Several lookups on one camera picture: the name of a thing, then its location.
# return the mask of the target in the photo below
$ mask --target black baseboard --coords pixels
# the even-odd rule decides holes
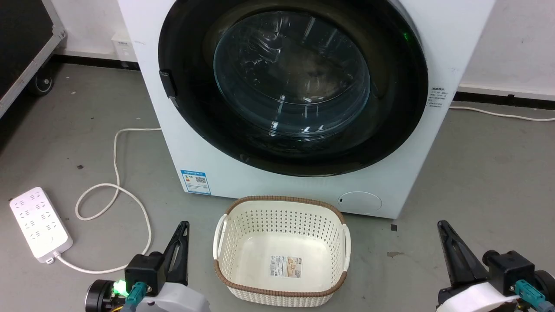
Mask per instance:
[[[63,56],[59,54],[54,54],[50,59],[53,63],[67,63],[67,64],[77,64],[85,66],[95,66],[95,67],[106,67],[106,68],[118,68],[127,69],[130,71],[140,71],[139,63],[137,62],[122,62],[117,59],[104,59],[104,58],[93,58],[93,57],[80,57],[80,56]]]
[[[555,100],[517,98],[514,96],[514,94],[509,94],[508,96],[504,97],[501,95],[457,92],[455,93],[455,98],[453,100],[539,109],[555,109]]]
[[[102,59],[92,57],[63,56],[55,54],[50,59],[55,63],[78,64],[85,66],[106,67],[140,71],[139,63],[122,62],[115,59]],[[478,102],[498,105],[509,105],[518,107],[530,107],[539,109],[555,109],[555,100],[537,100],[528,98],[516,98],[513,94],[506,97],[501,95],[489,95],[479,93],[457,92],[453,100],[463,102]]]

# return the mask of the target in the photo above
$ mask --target brown basket rim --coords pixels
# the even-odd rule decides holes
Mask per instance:
[[[231,206],[229,207],[229,209],[227,209],[225,214],[229,215],[229,213],[231,213],[231,211],[235,207],[237,207],[239,204],[242,204],[244,202],[251,202],[251,201],[255,201],[255,200],[273,200],[273,201],[279,201],[279,202],[295,202],[295,203],[311,204],[311,205],[321,206],[321,207],[330,209],[332,212],[334,212],[337,215],[337,217],[341,221],[341,224],[345,224],[345,218],[343,217],[341,212],[337,208],[335,208],[333,205],[330,205],[330,204],[325,203],[325,202],[321,202],[319,200],[299,198],[299,197],[289,197],[289,196],[262,195],[262,196],[248,196],[248,197],[239,198],[238,200],[236,200],[235,202],[233,202],[231,204]],[[217,259],[214,260],[214,270],[216,271],[216,275],[218,276],[218,278],[227,287],[231,287],[233,289],[242,290],[242,291],[248,291],[250,293],[255,293],[255,294],[270,295],[270,296],[281,296],[281,297],[310,298],[310,297],[329,296],[329,295],[333,294],[334,292],[336,292],[339,289],[339,287],[341,287],[343,285],[343,283],[345,282],[345,278],[347,277],[347,272],[343,271],[343,273],[341,273],[341,277],[339,277],[339,280],[337,281],[337,283],[335,283],[335,285],[333,285],[330,289],[327,289],[327,290],[324,290],[324,291],[313,291],[313,292],[308,292],[308,291],[306,291],[306,292],[301,292],[301,291],[277,291],[277,290],[269,290],[269,289],[262,289],[262,288],[256,288],[256,287],[249,287],[249,286],[245,286],[245,285],[232,283],[221,272],[220,264],[219,264]]]

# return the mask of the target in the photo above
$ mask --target wall socket box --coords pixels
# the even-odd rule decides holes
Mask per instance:
[[[136,62],[135,50],[133,50],[133,43],[129,38],[127,31],[118,31],[112,37],[115,53],[120,61]]]
[[[73,245],[60,217],[42,188],[33,188],[9,202],[33,256],[41,263],[52,263],[54,252]]]

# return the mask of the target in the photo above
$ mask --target basket handle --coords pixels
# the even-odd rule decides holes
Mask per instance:
[[[345,234],[345,261],[343,262],[343,271],[347,272],[349,263],[351,262],[351,232],[347,224],[343,224],[343,233]]]
[[[218,221],[218,225],[216,226],[216,232],[214,233],[214,244],[212,245],[212,256],[214,257],[214,260],[218,259],[219,249],[221,249],[221,240],[225,234],[225,231],[222,229],[224,227],[224,221],[227,217],[227,214],[221,216],[220,220]]]

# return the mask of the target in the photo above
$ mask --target power outlet socket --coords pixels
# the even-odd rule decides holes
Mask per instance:
[[[60,217],[42,188],[36,187],[9,202],[13,215],[33,256],[41,263],[52,263],[54,252],[73,245]]]

